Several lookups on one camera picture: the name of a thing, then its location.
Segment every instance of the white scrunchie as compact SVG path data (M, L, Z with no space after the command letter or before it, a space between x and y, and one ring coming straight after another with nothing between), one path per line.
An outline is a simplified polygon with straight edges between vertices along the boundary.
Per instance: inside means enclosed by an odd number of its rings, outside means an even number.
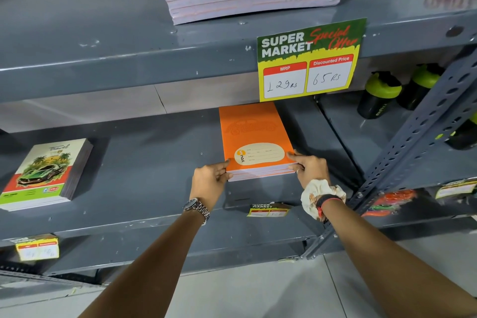
M343 202L346 202L346 193L338 185L330 186L326 180L311 180L301 193L301 206L308 215L316 220L321 220L316 202L318 196L322 195L336 195Z

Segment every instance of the hand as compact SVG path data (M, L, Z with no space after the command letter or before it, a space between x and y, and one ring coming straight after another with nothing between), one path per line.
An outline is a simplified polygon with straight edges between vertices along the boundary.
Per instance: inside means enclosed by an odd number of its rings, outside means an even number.
M197 197L209 211L212 211L224 190L225 182L233 176L231 173L225 172L228 165L229 160L197 167L192 177L189 200Z
M287 152L288 158L297 162L289 165L288 168L297 173L301 187L305 188L311 180L326 180L330 182L330 174L325 159L316 156L304 156L295 150L295 154Z

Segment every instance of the green car illustration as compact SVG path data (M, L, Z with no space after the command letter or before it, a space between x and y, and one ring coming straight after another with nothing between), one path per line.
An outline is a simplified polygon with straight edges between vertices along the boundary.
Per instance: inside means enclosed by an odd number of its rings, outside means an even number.
M41 183L50 180L53 176L58 175L66 170L66 164L51 164L43 166L36 170L29 170L23 173L18 179L20 185L30 185L33 183Z

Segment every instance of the travel notebook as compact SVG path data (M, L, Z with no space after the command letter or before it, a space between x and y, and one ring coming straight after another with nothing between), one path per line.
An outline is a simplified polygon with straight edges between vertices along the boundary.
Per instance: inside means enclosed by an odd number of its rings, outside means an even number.
M230 159L229 181L293 173L286 156L293 151L273 102L218 109L225 159Z
M15 211L71 200L91 149L87 139L33 146L0 195L0 209Z

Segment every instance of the green shaker bottle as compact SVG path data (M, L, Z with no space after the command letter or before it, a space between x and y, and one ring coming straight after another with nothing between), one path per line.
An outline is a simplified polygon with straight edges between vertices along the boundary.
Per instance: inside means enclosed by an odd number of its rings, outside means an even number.
M419 68L414 71L411 81L397 98L397 103L410 111L415 110L445 71L437 63L420 64L418 66Z
M445 141L456 150L468 150L477 144L477 112L456 129Z
M401 82L389 71L373 72L364 86L358 113L366 119L378 118L401 89Z

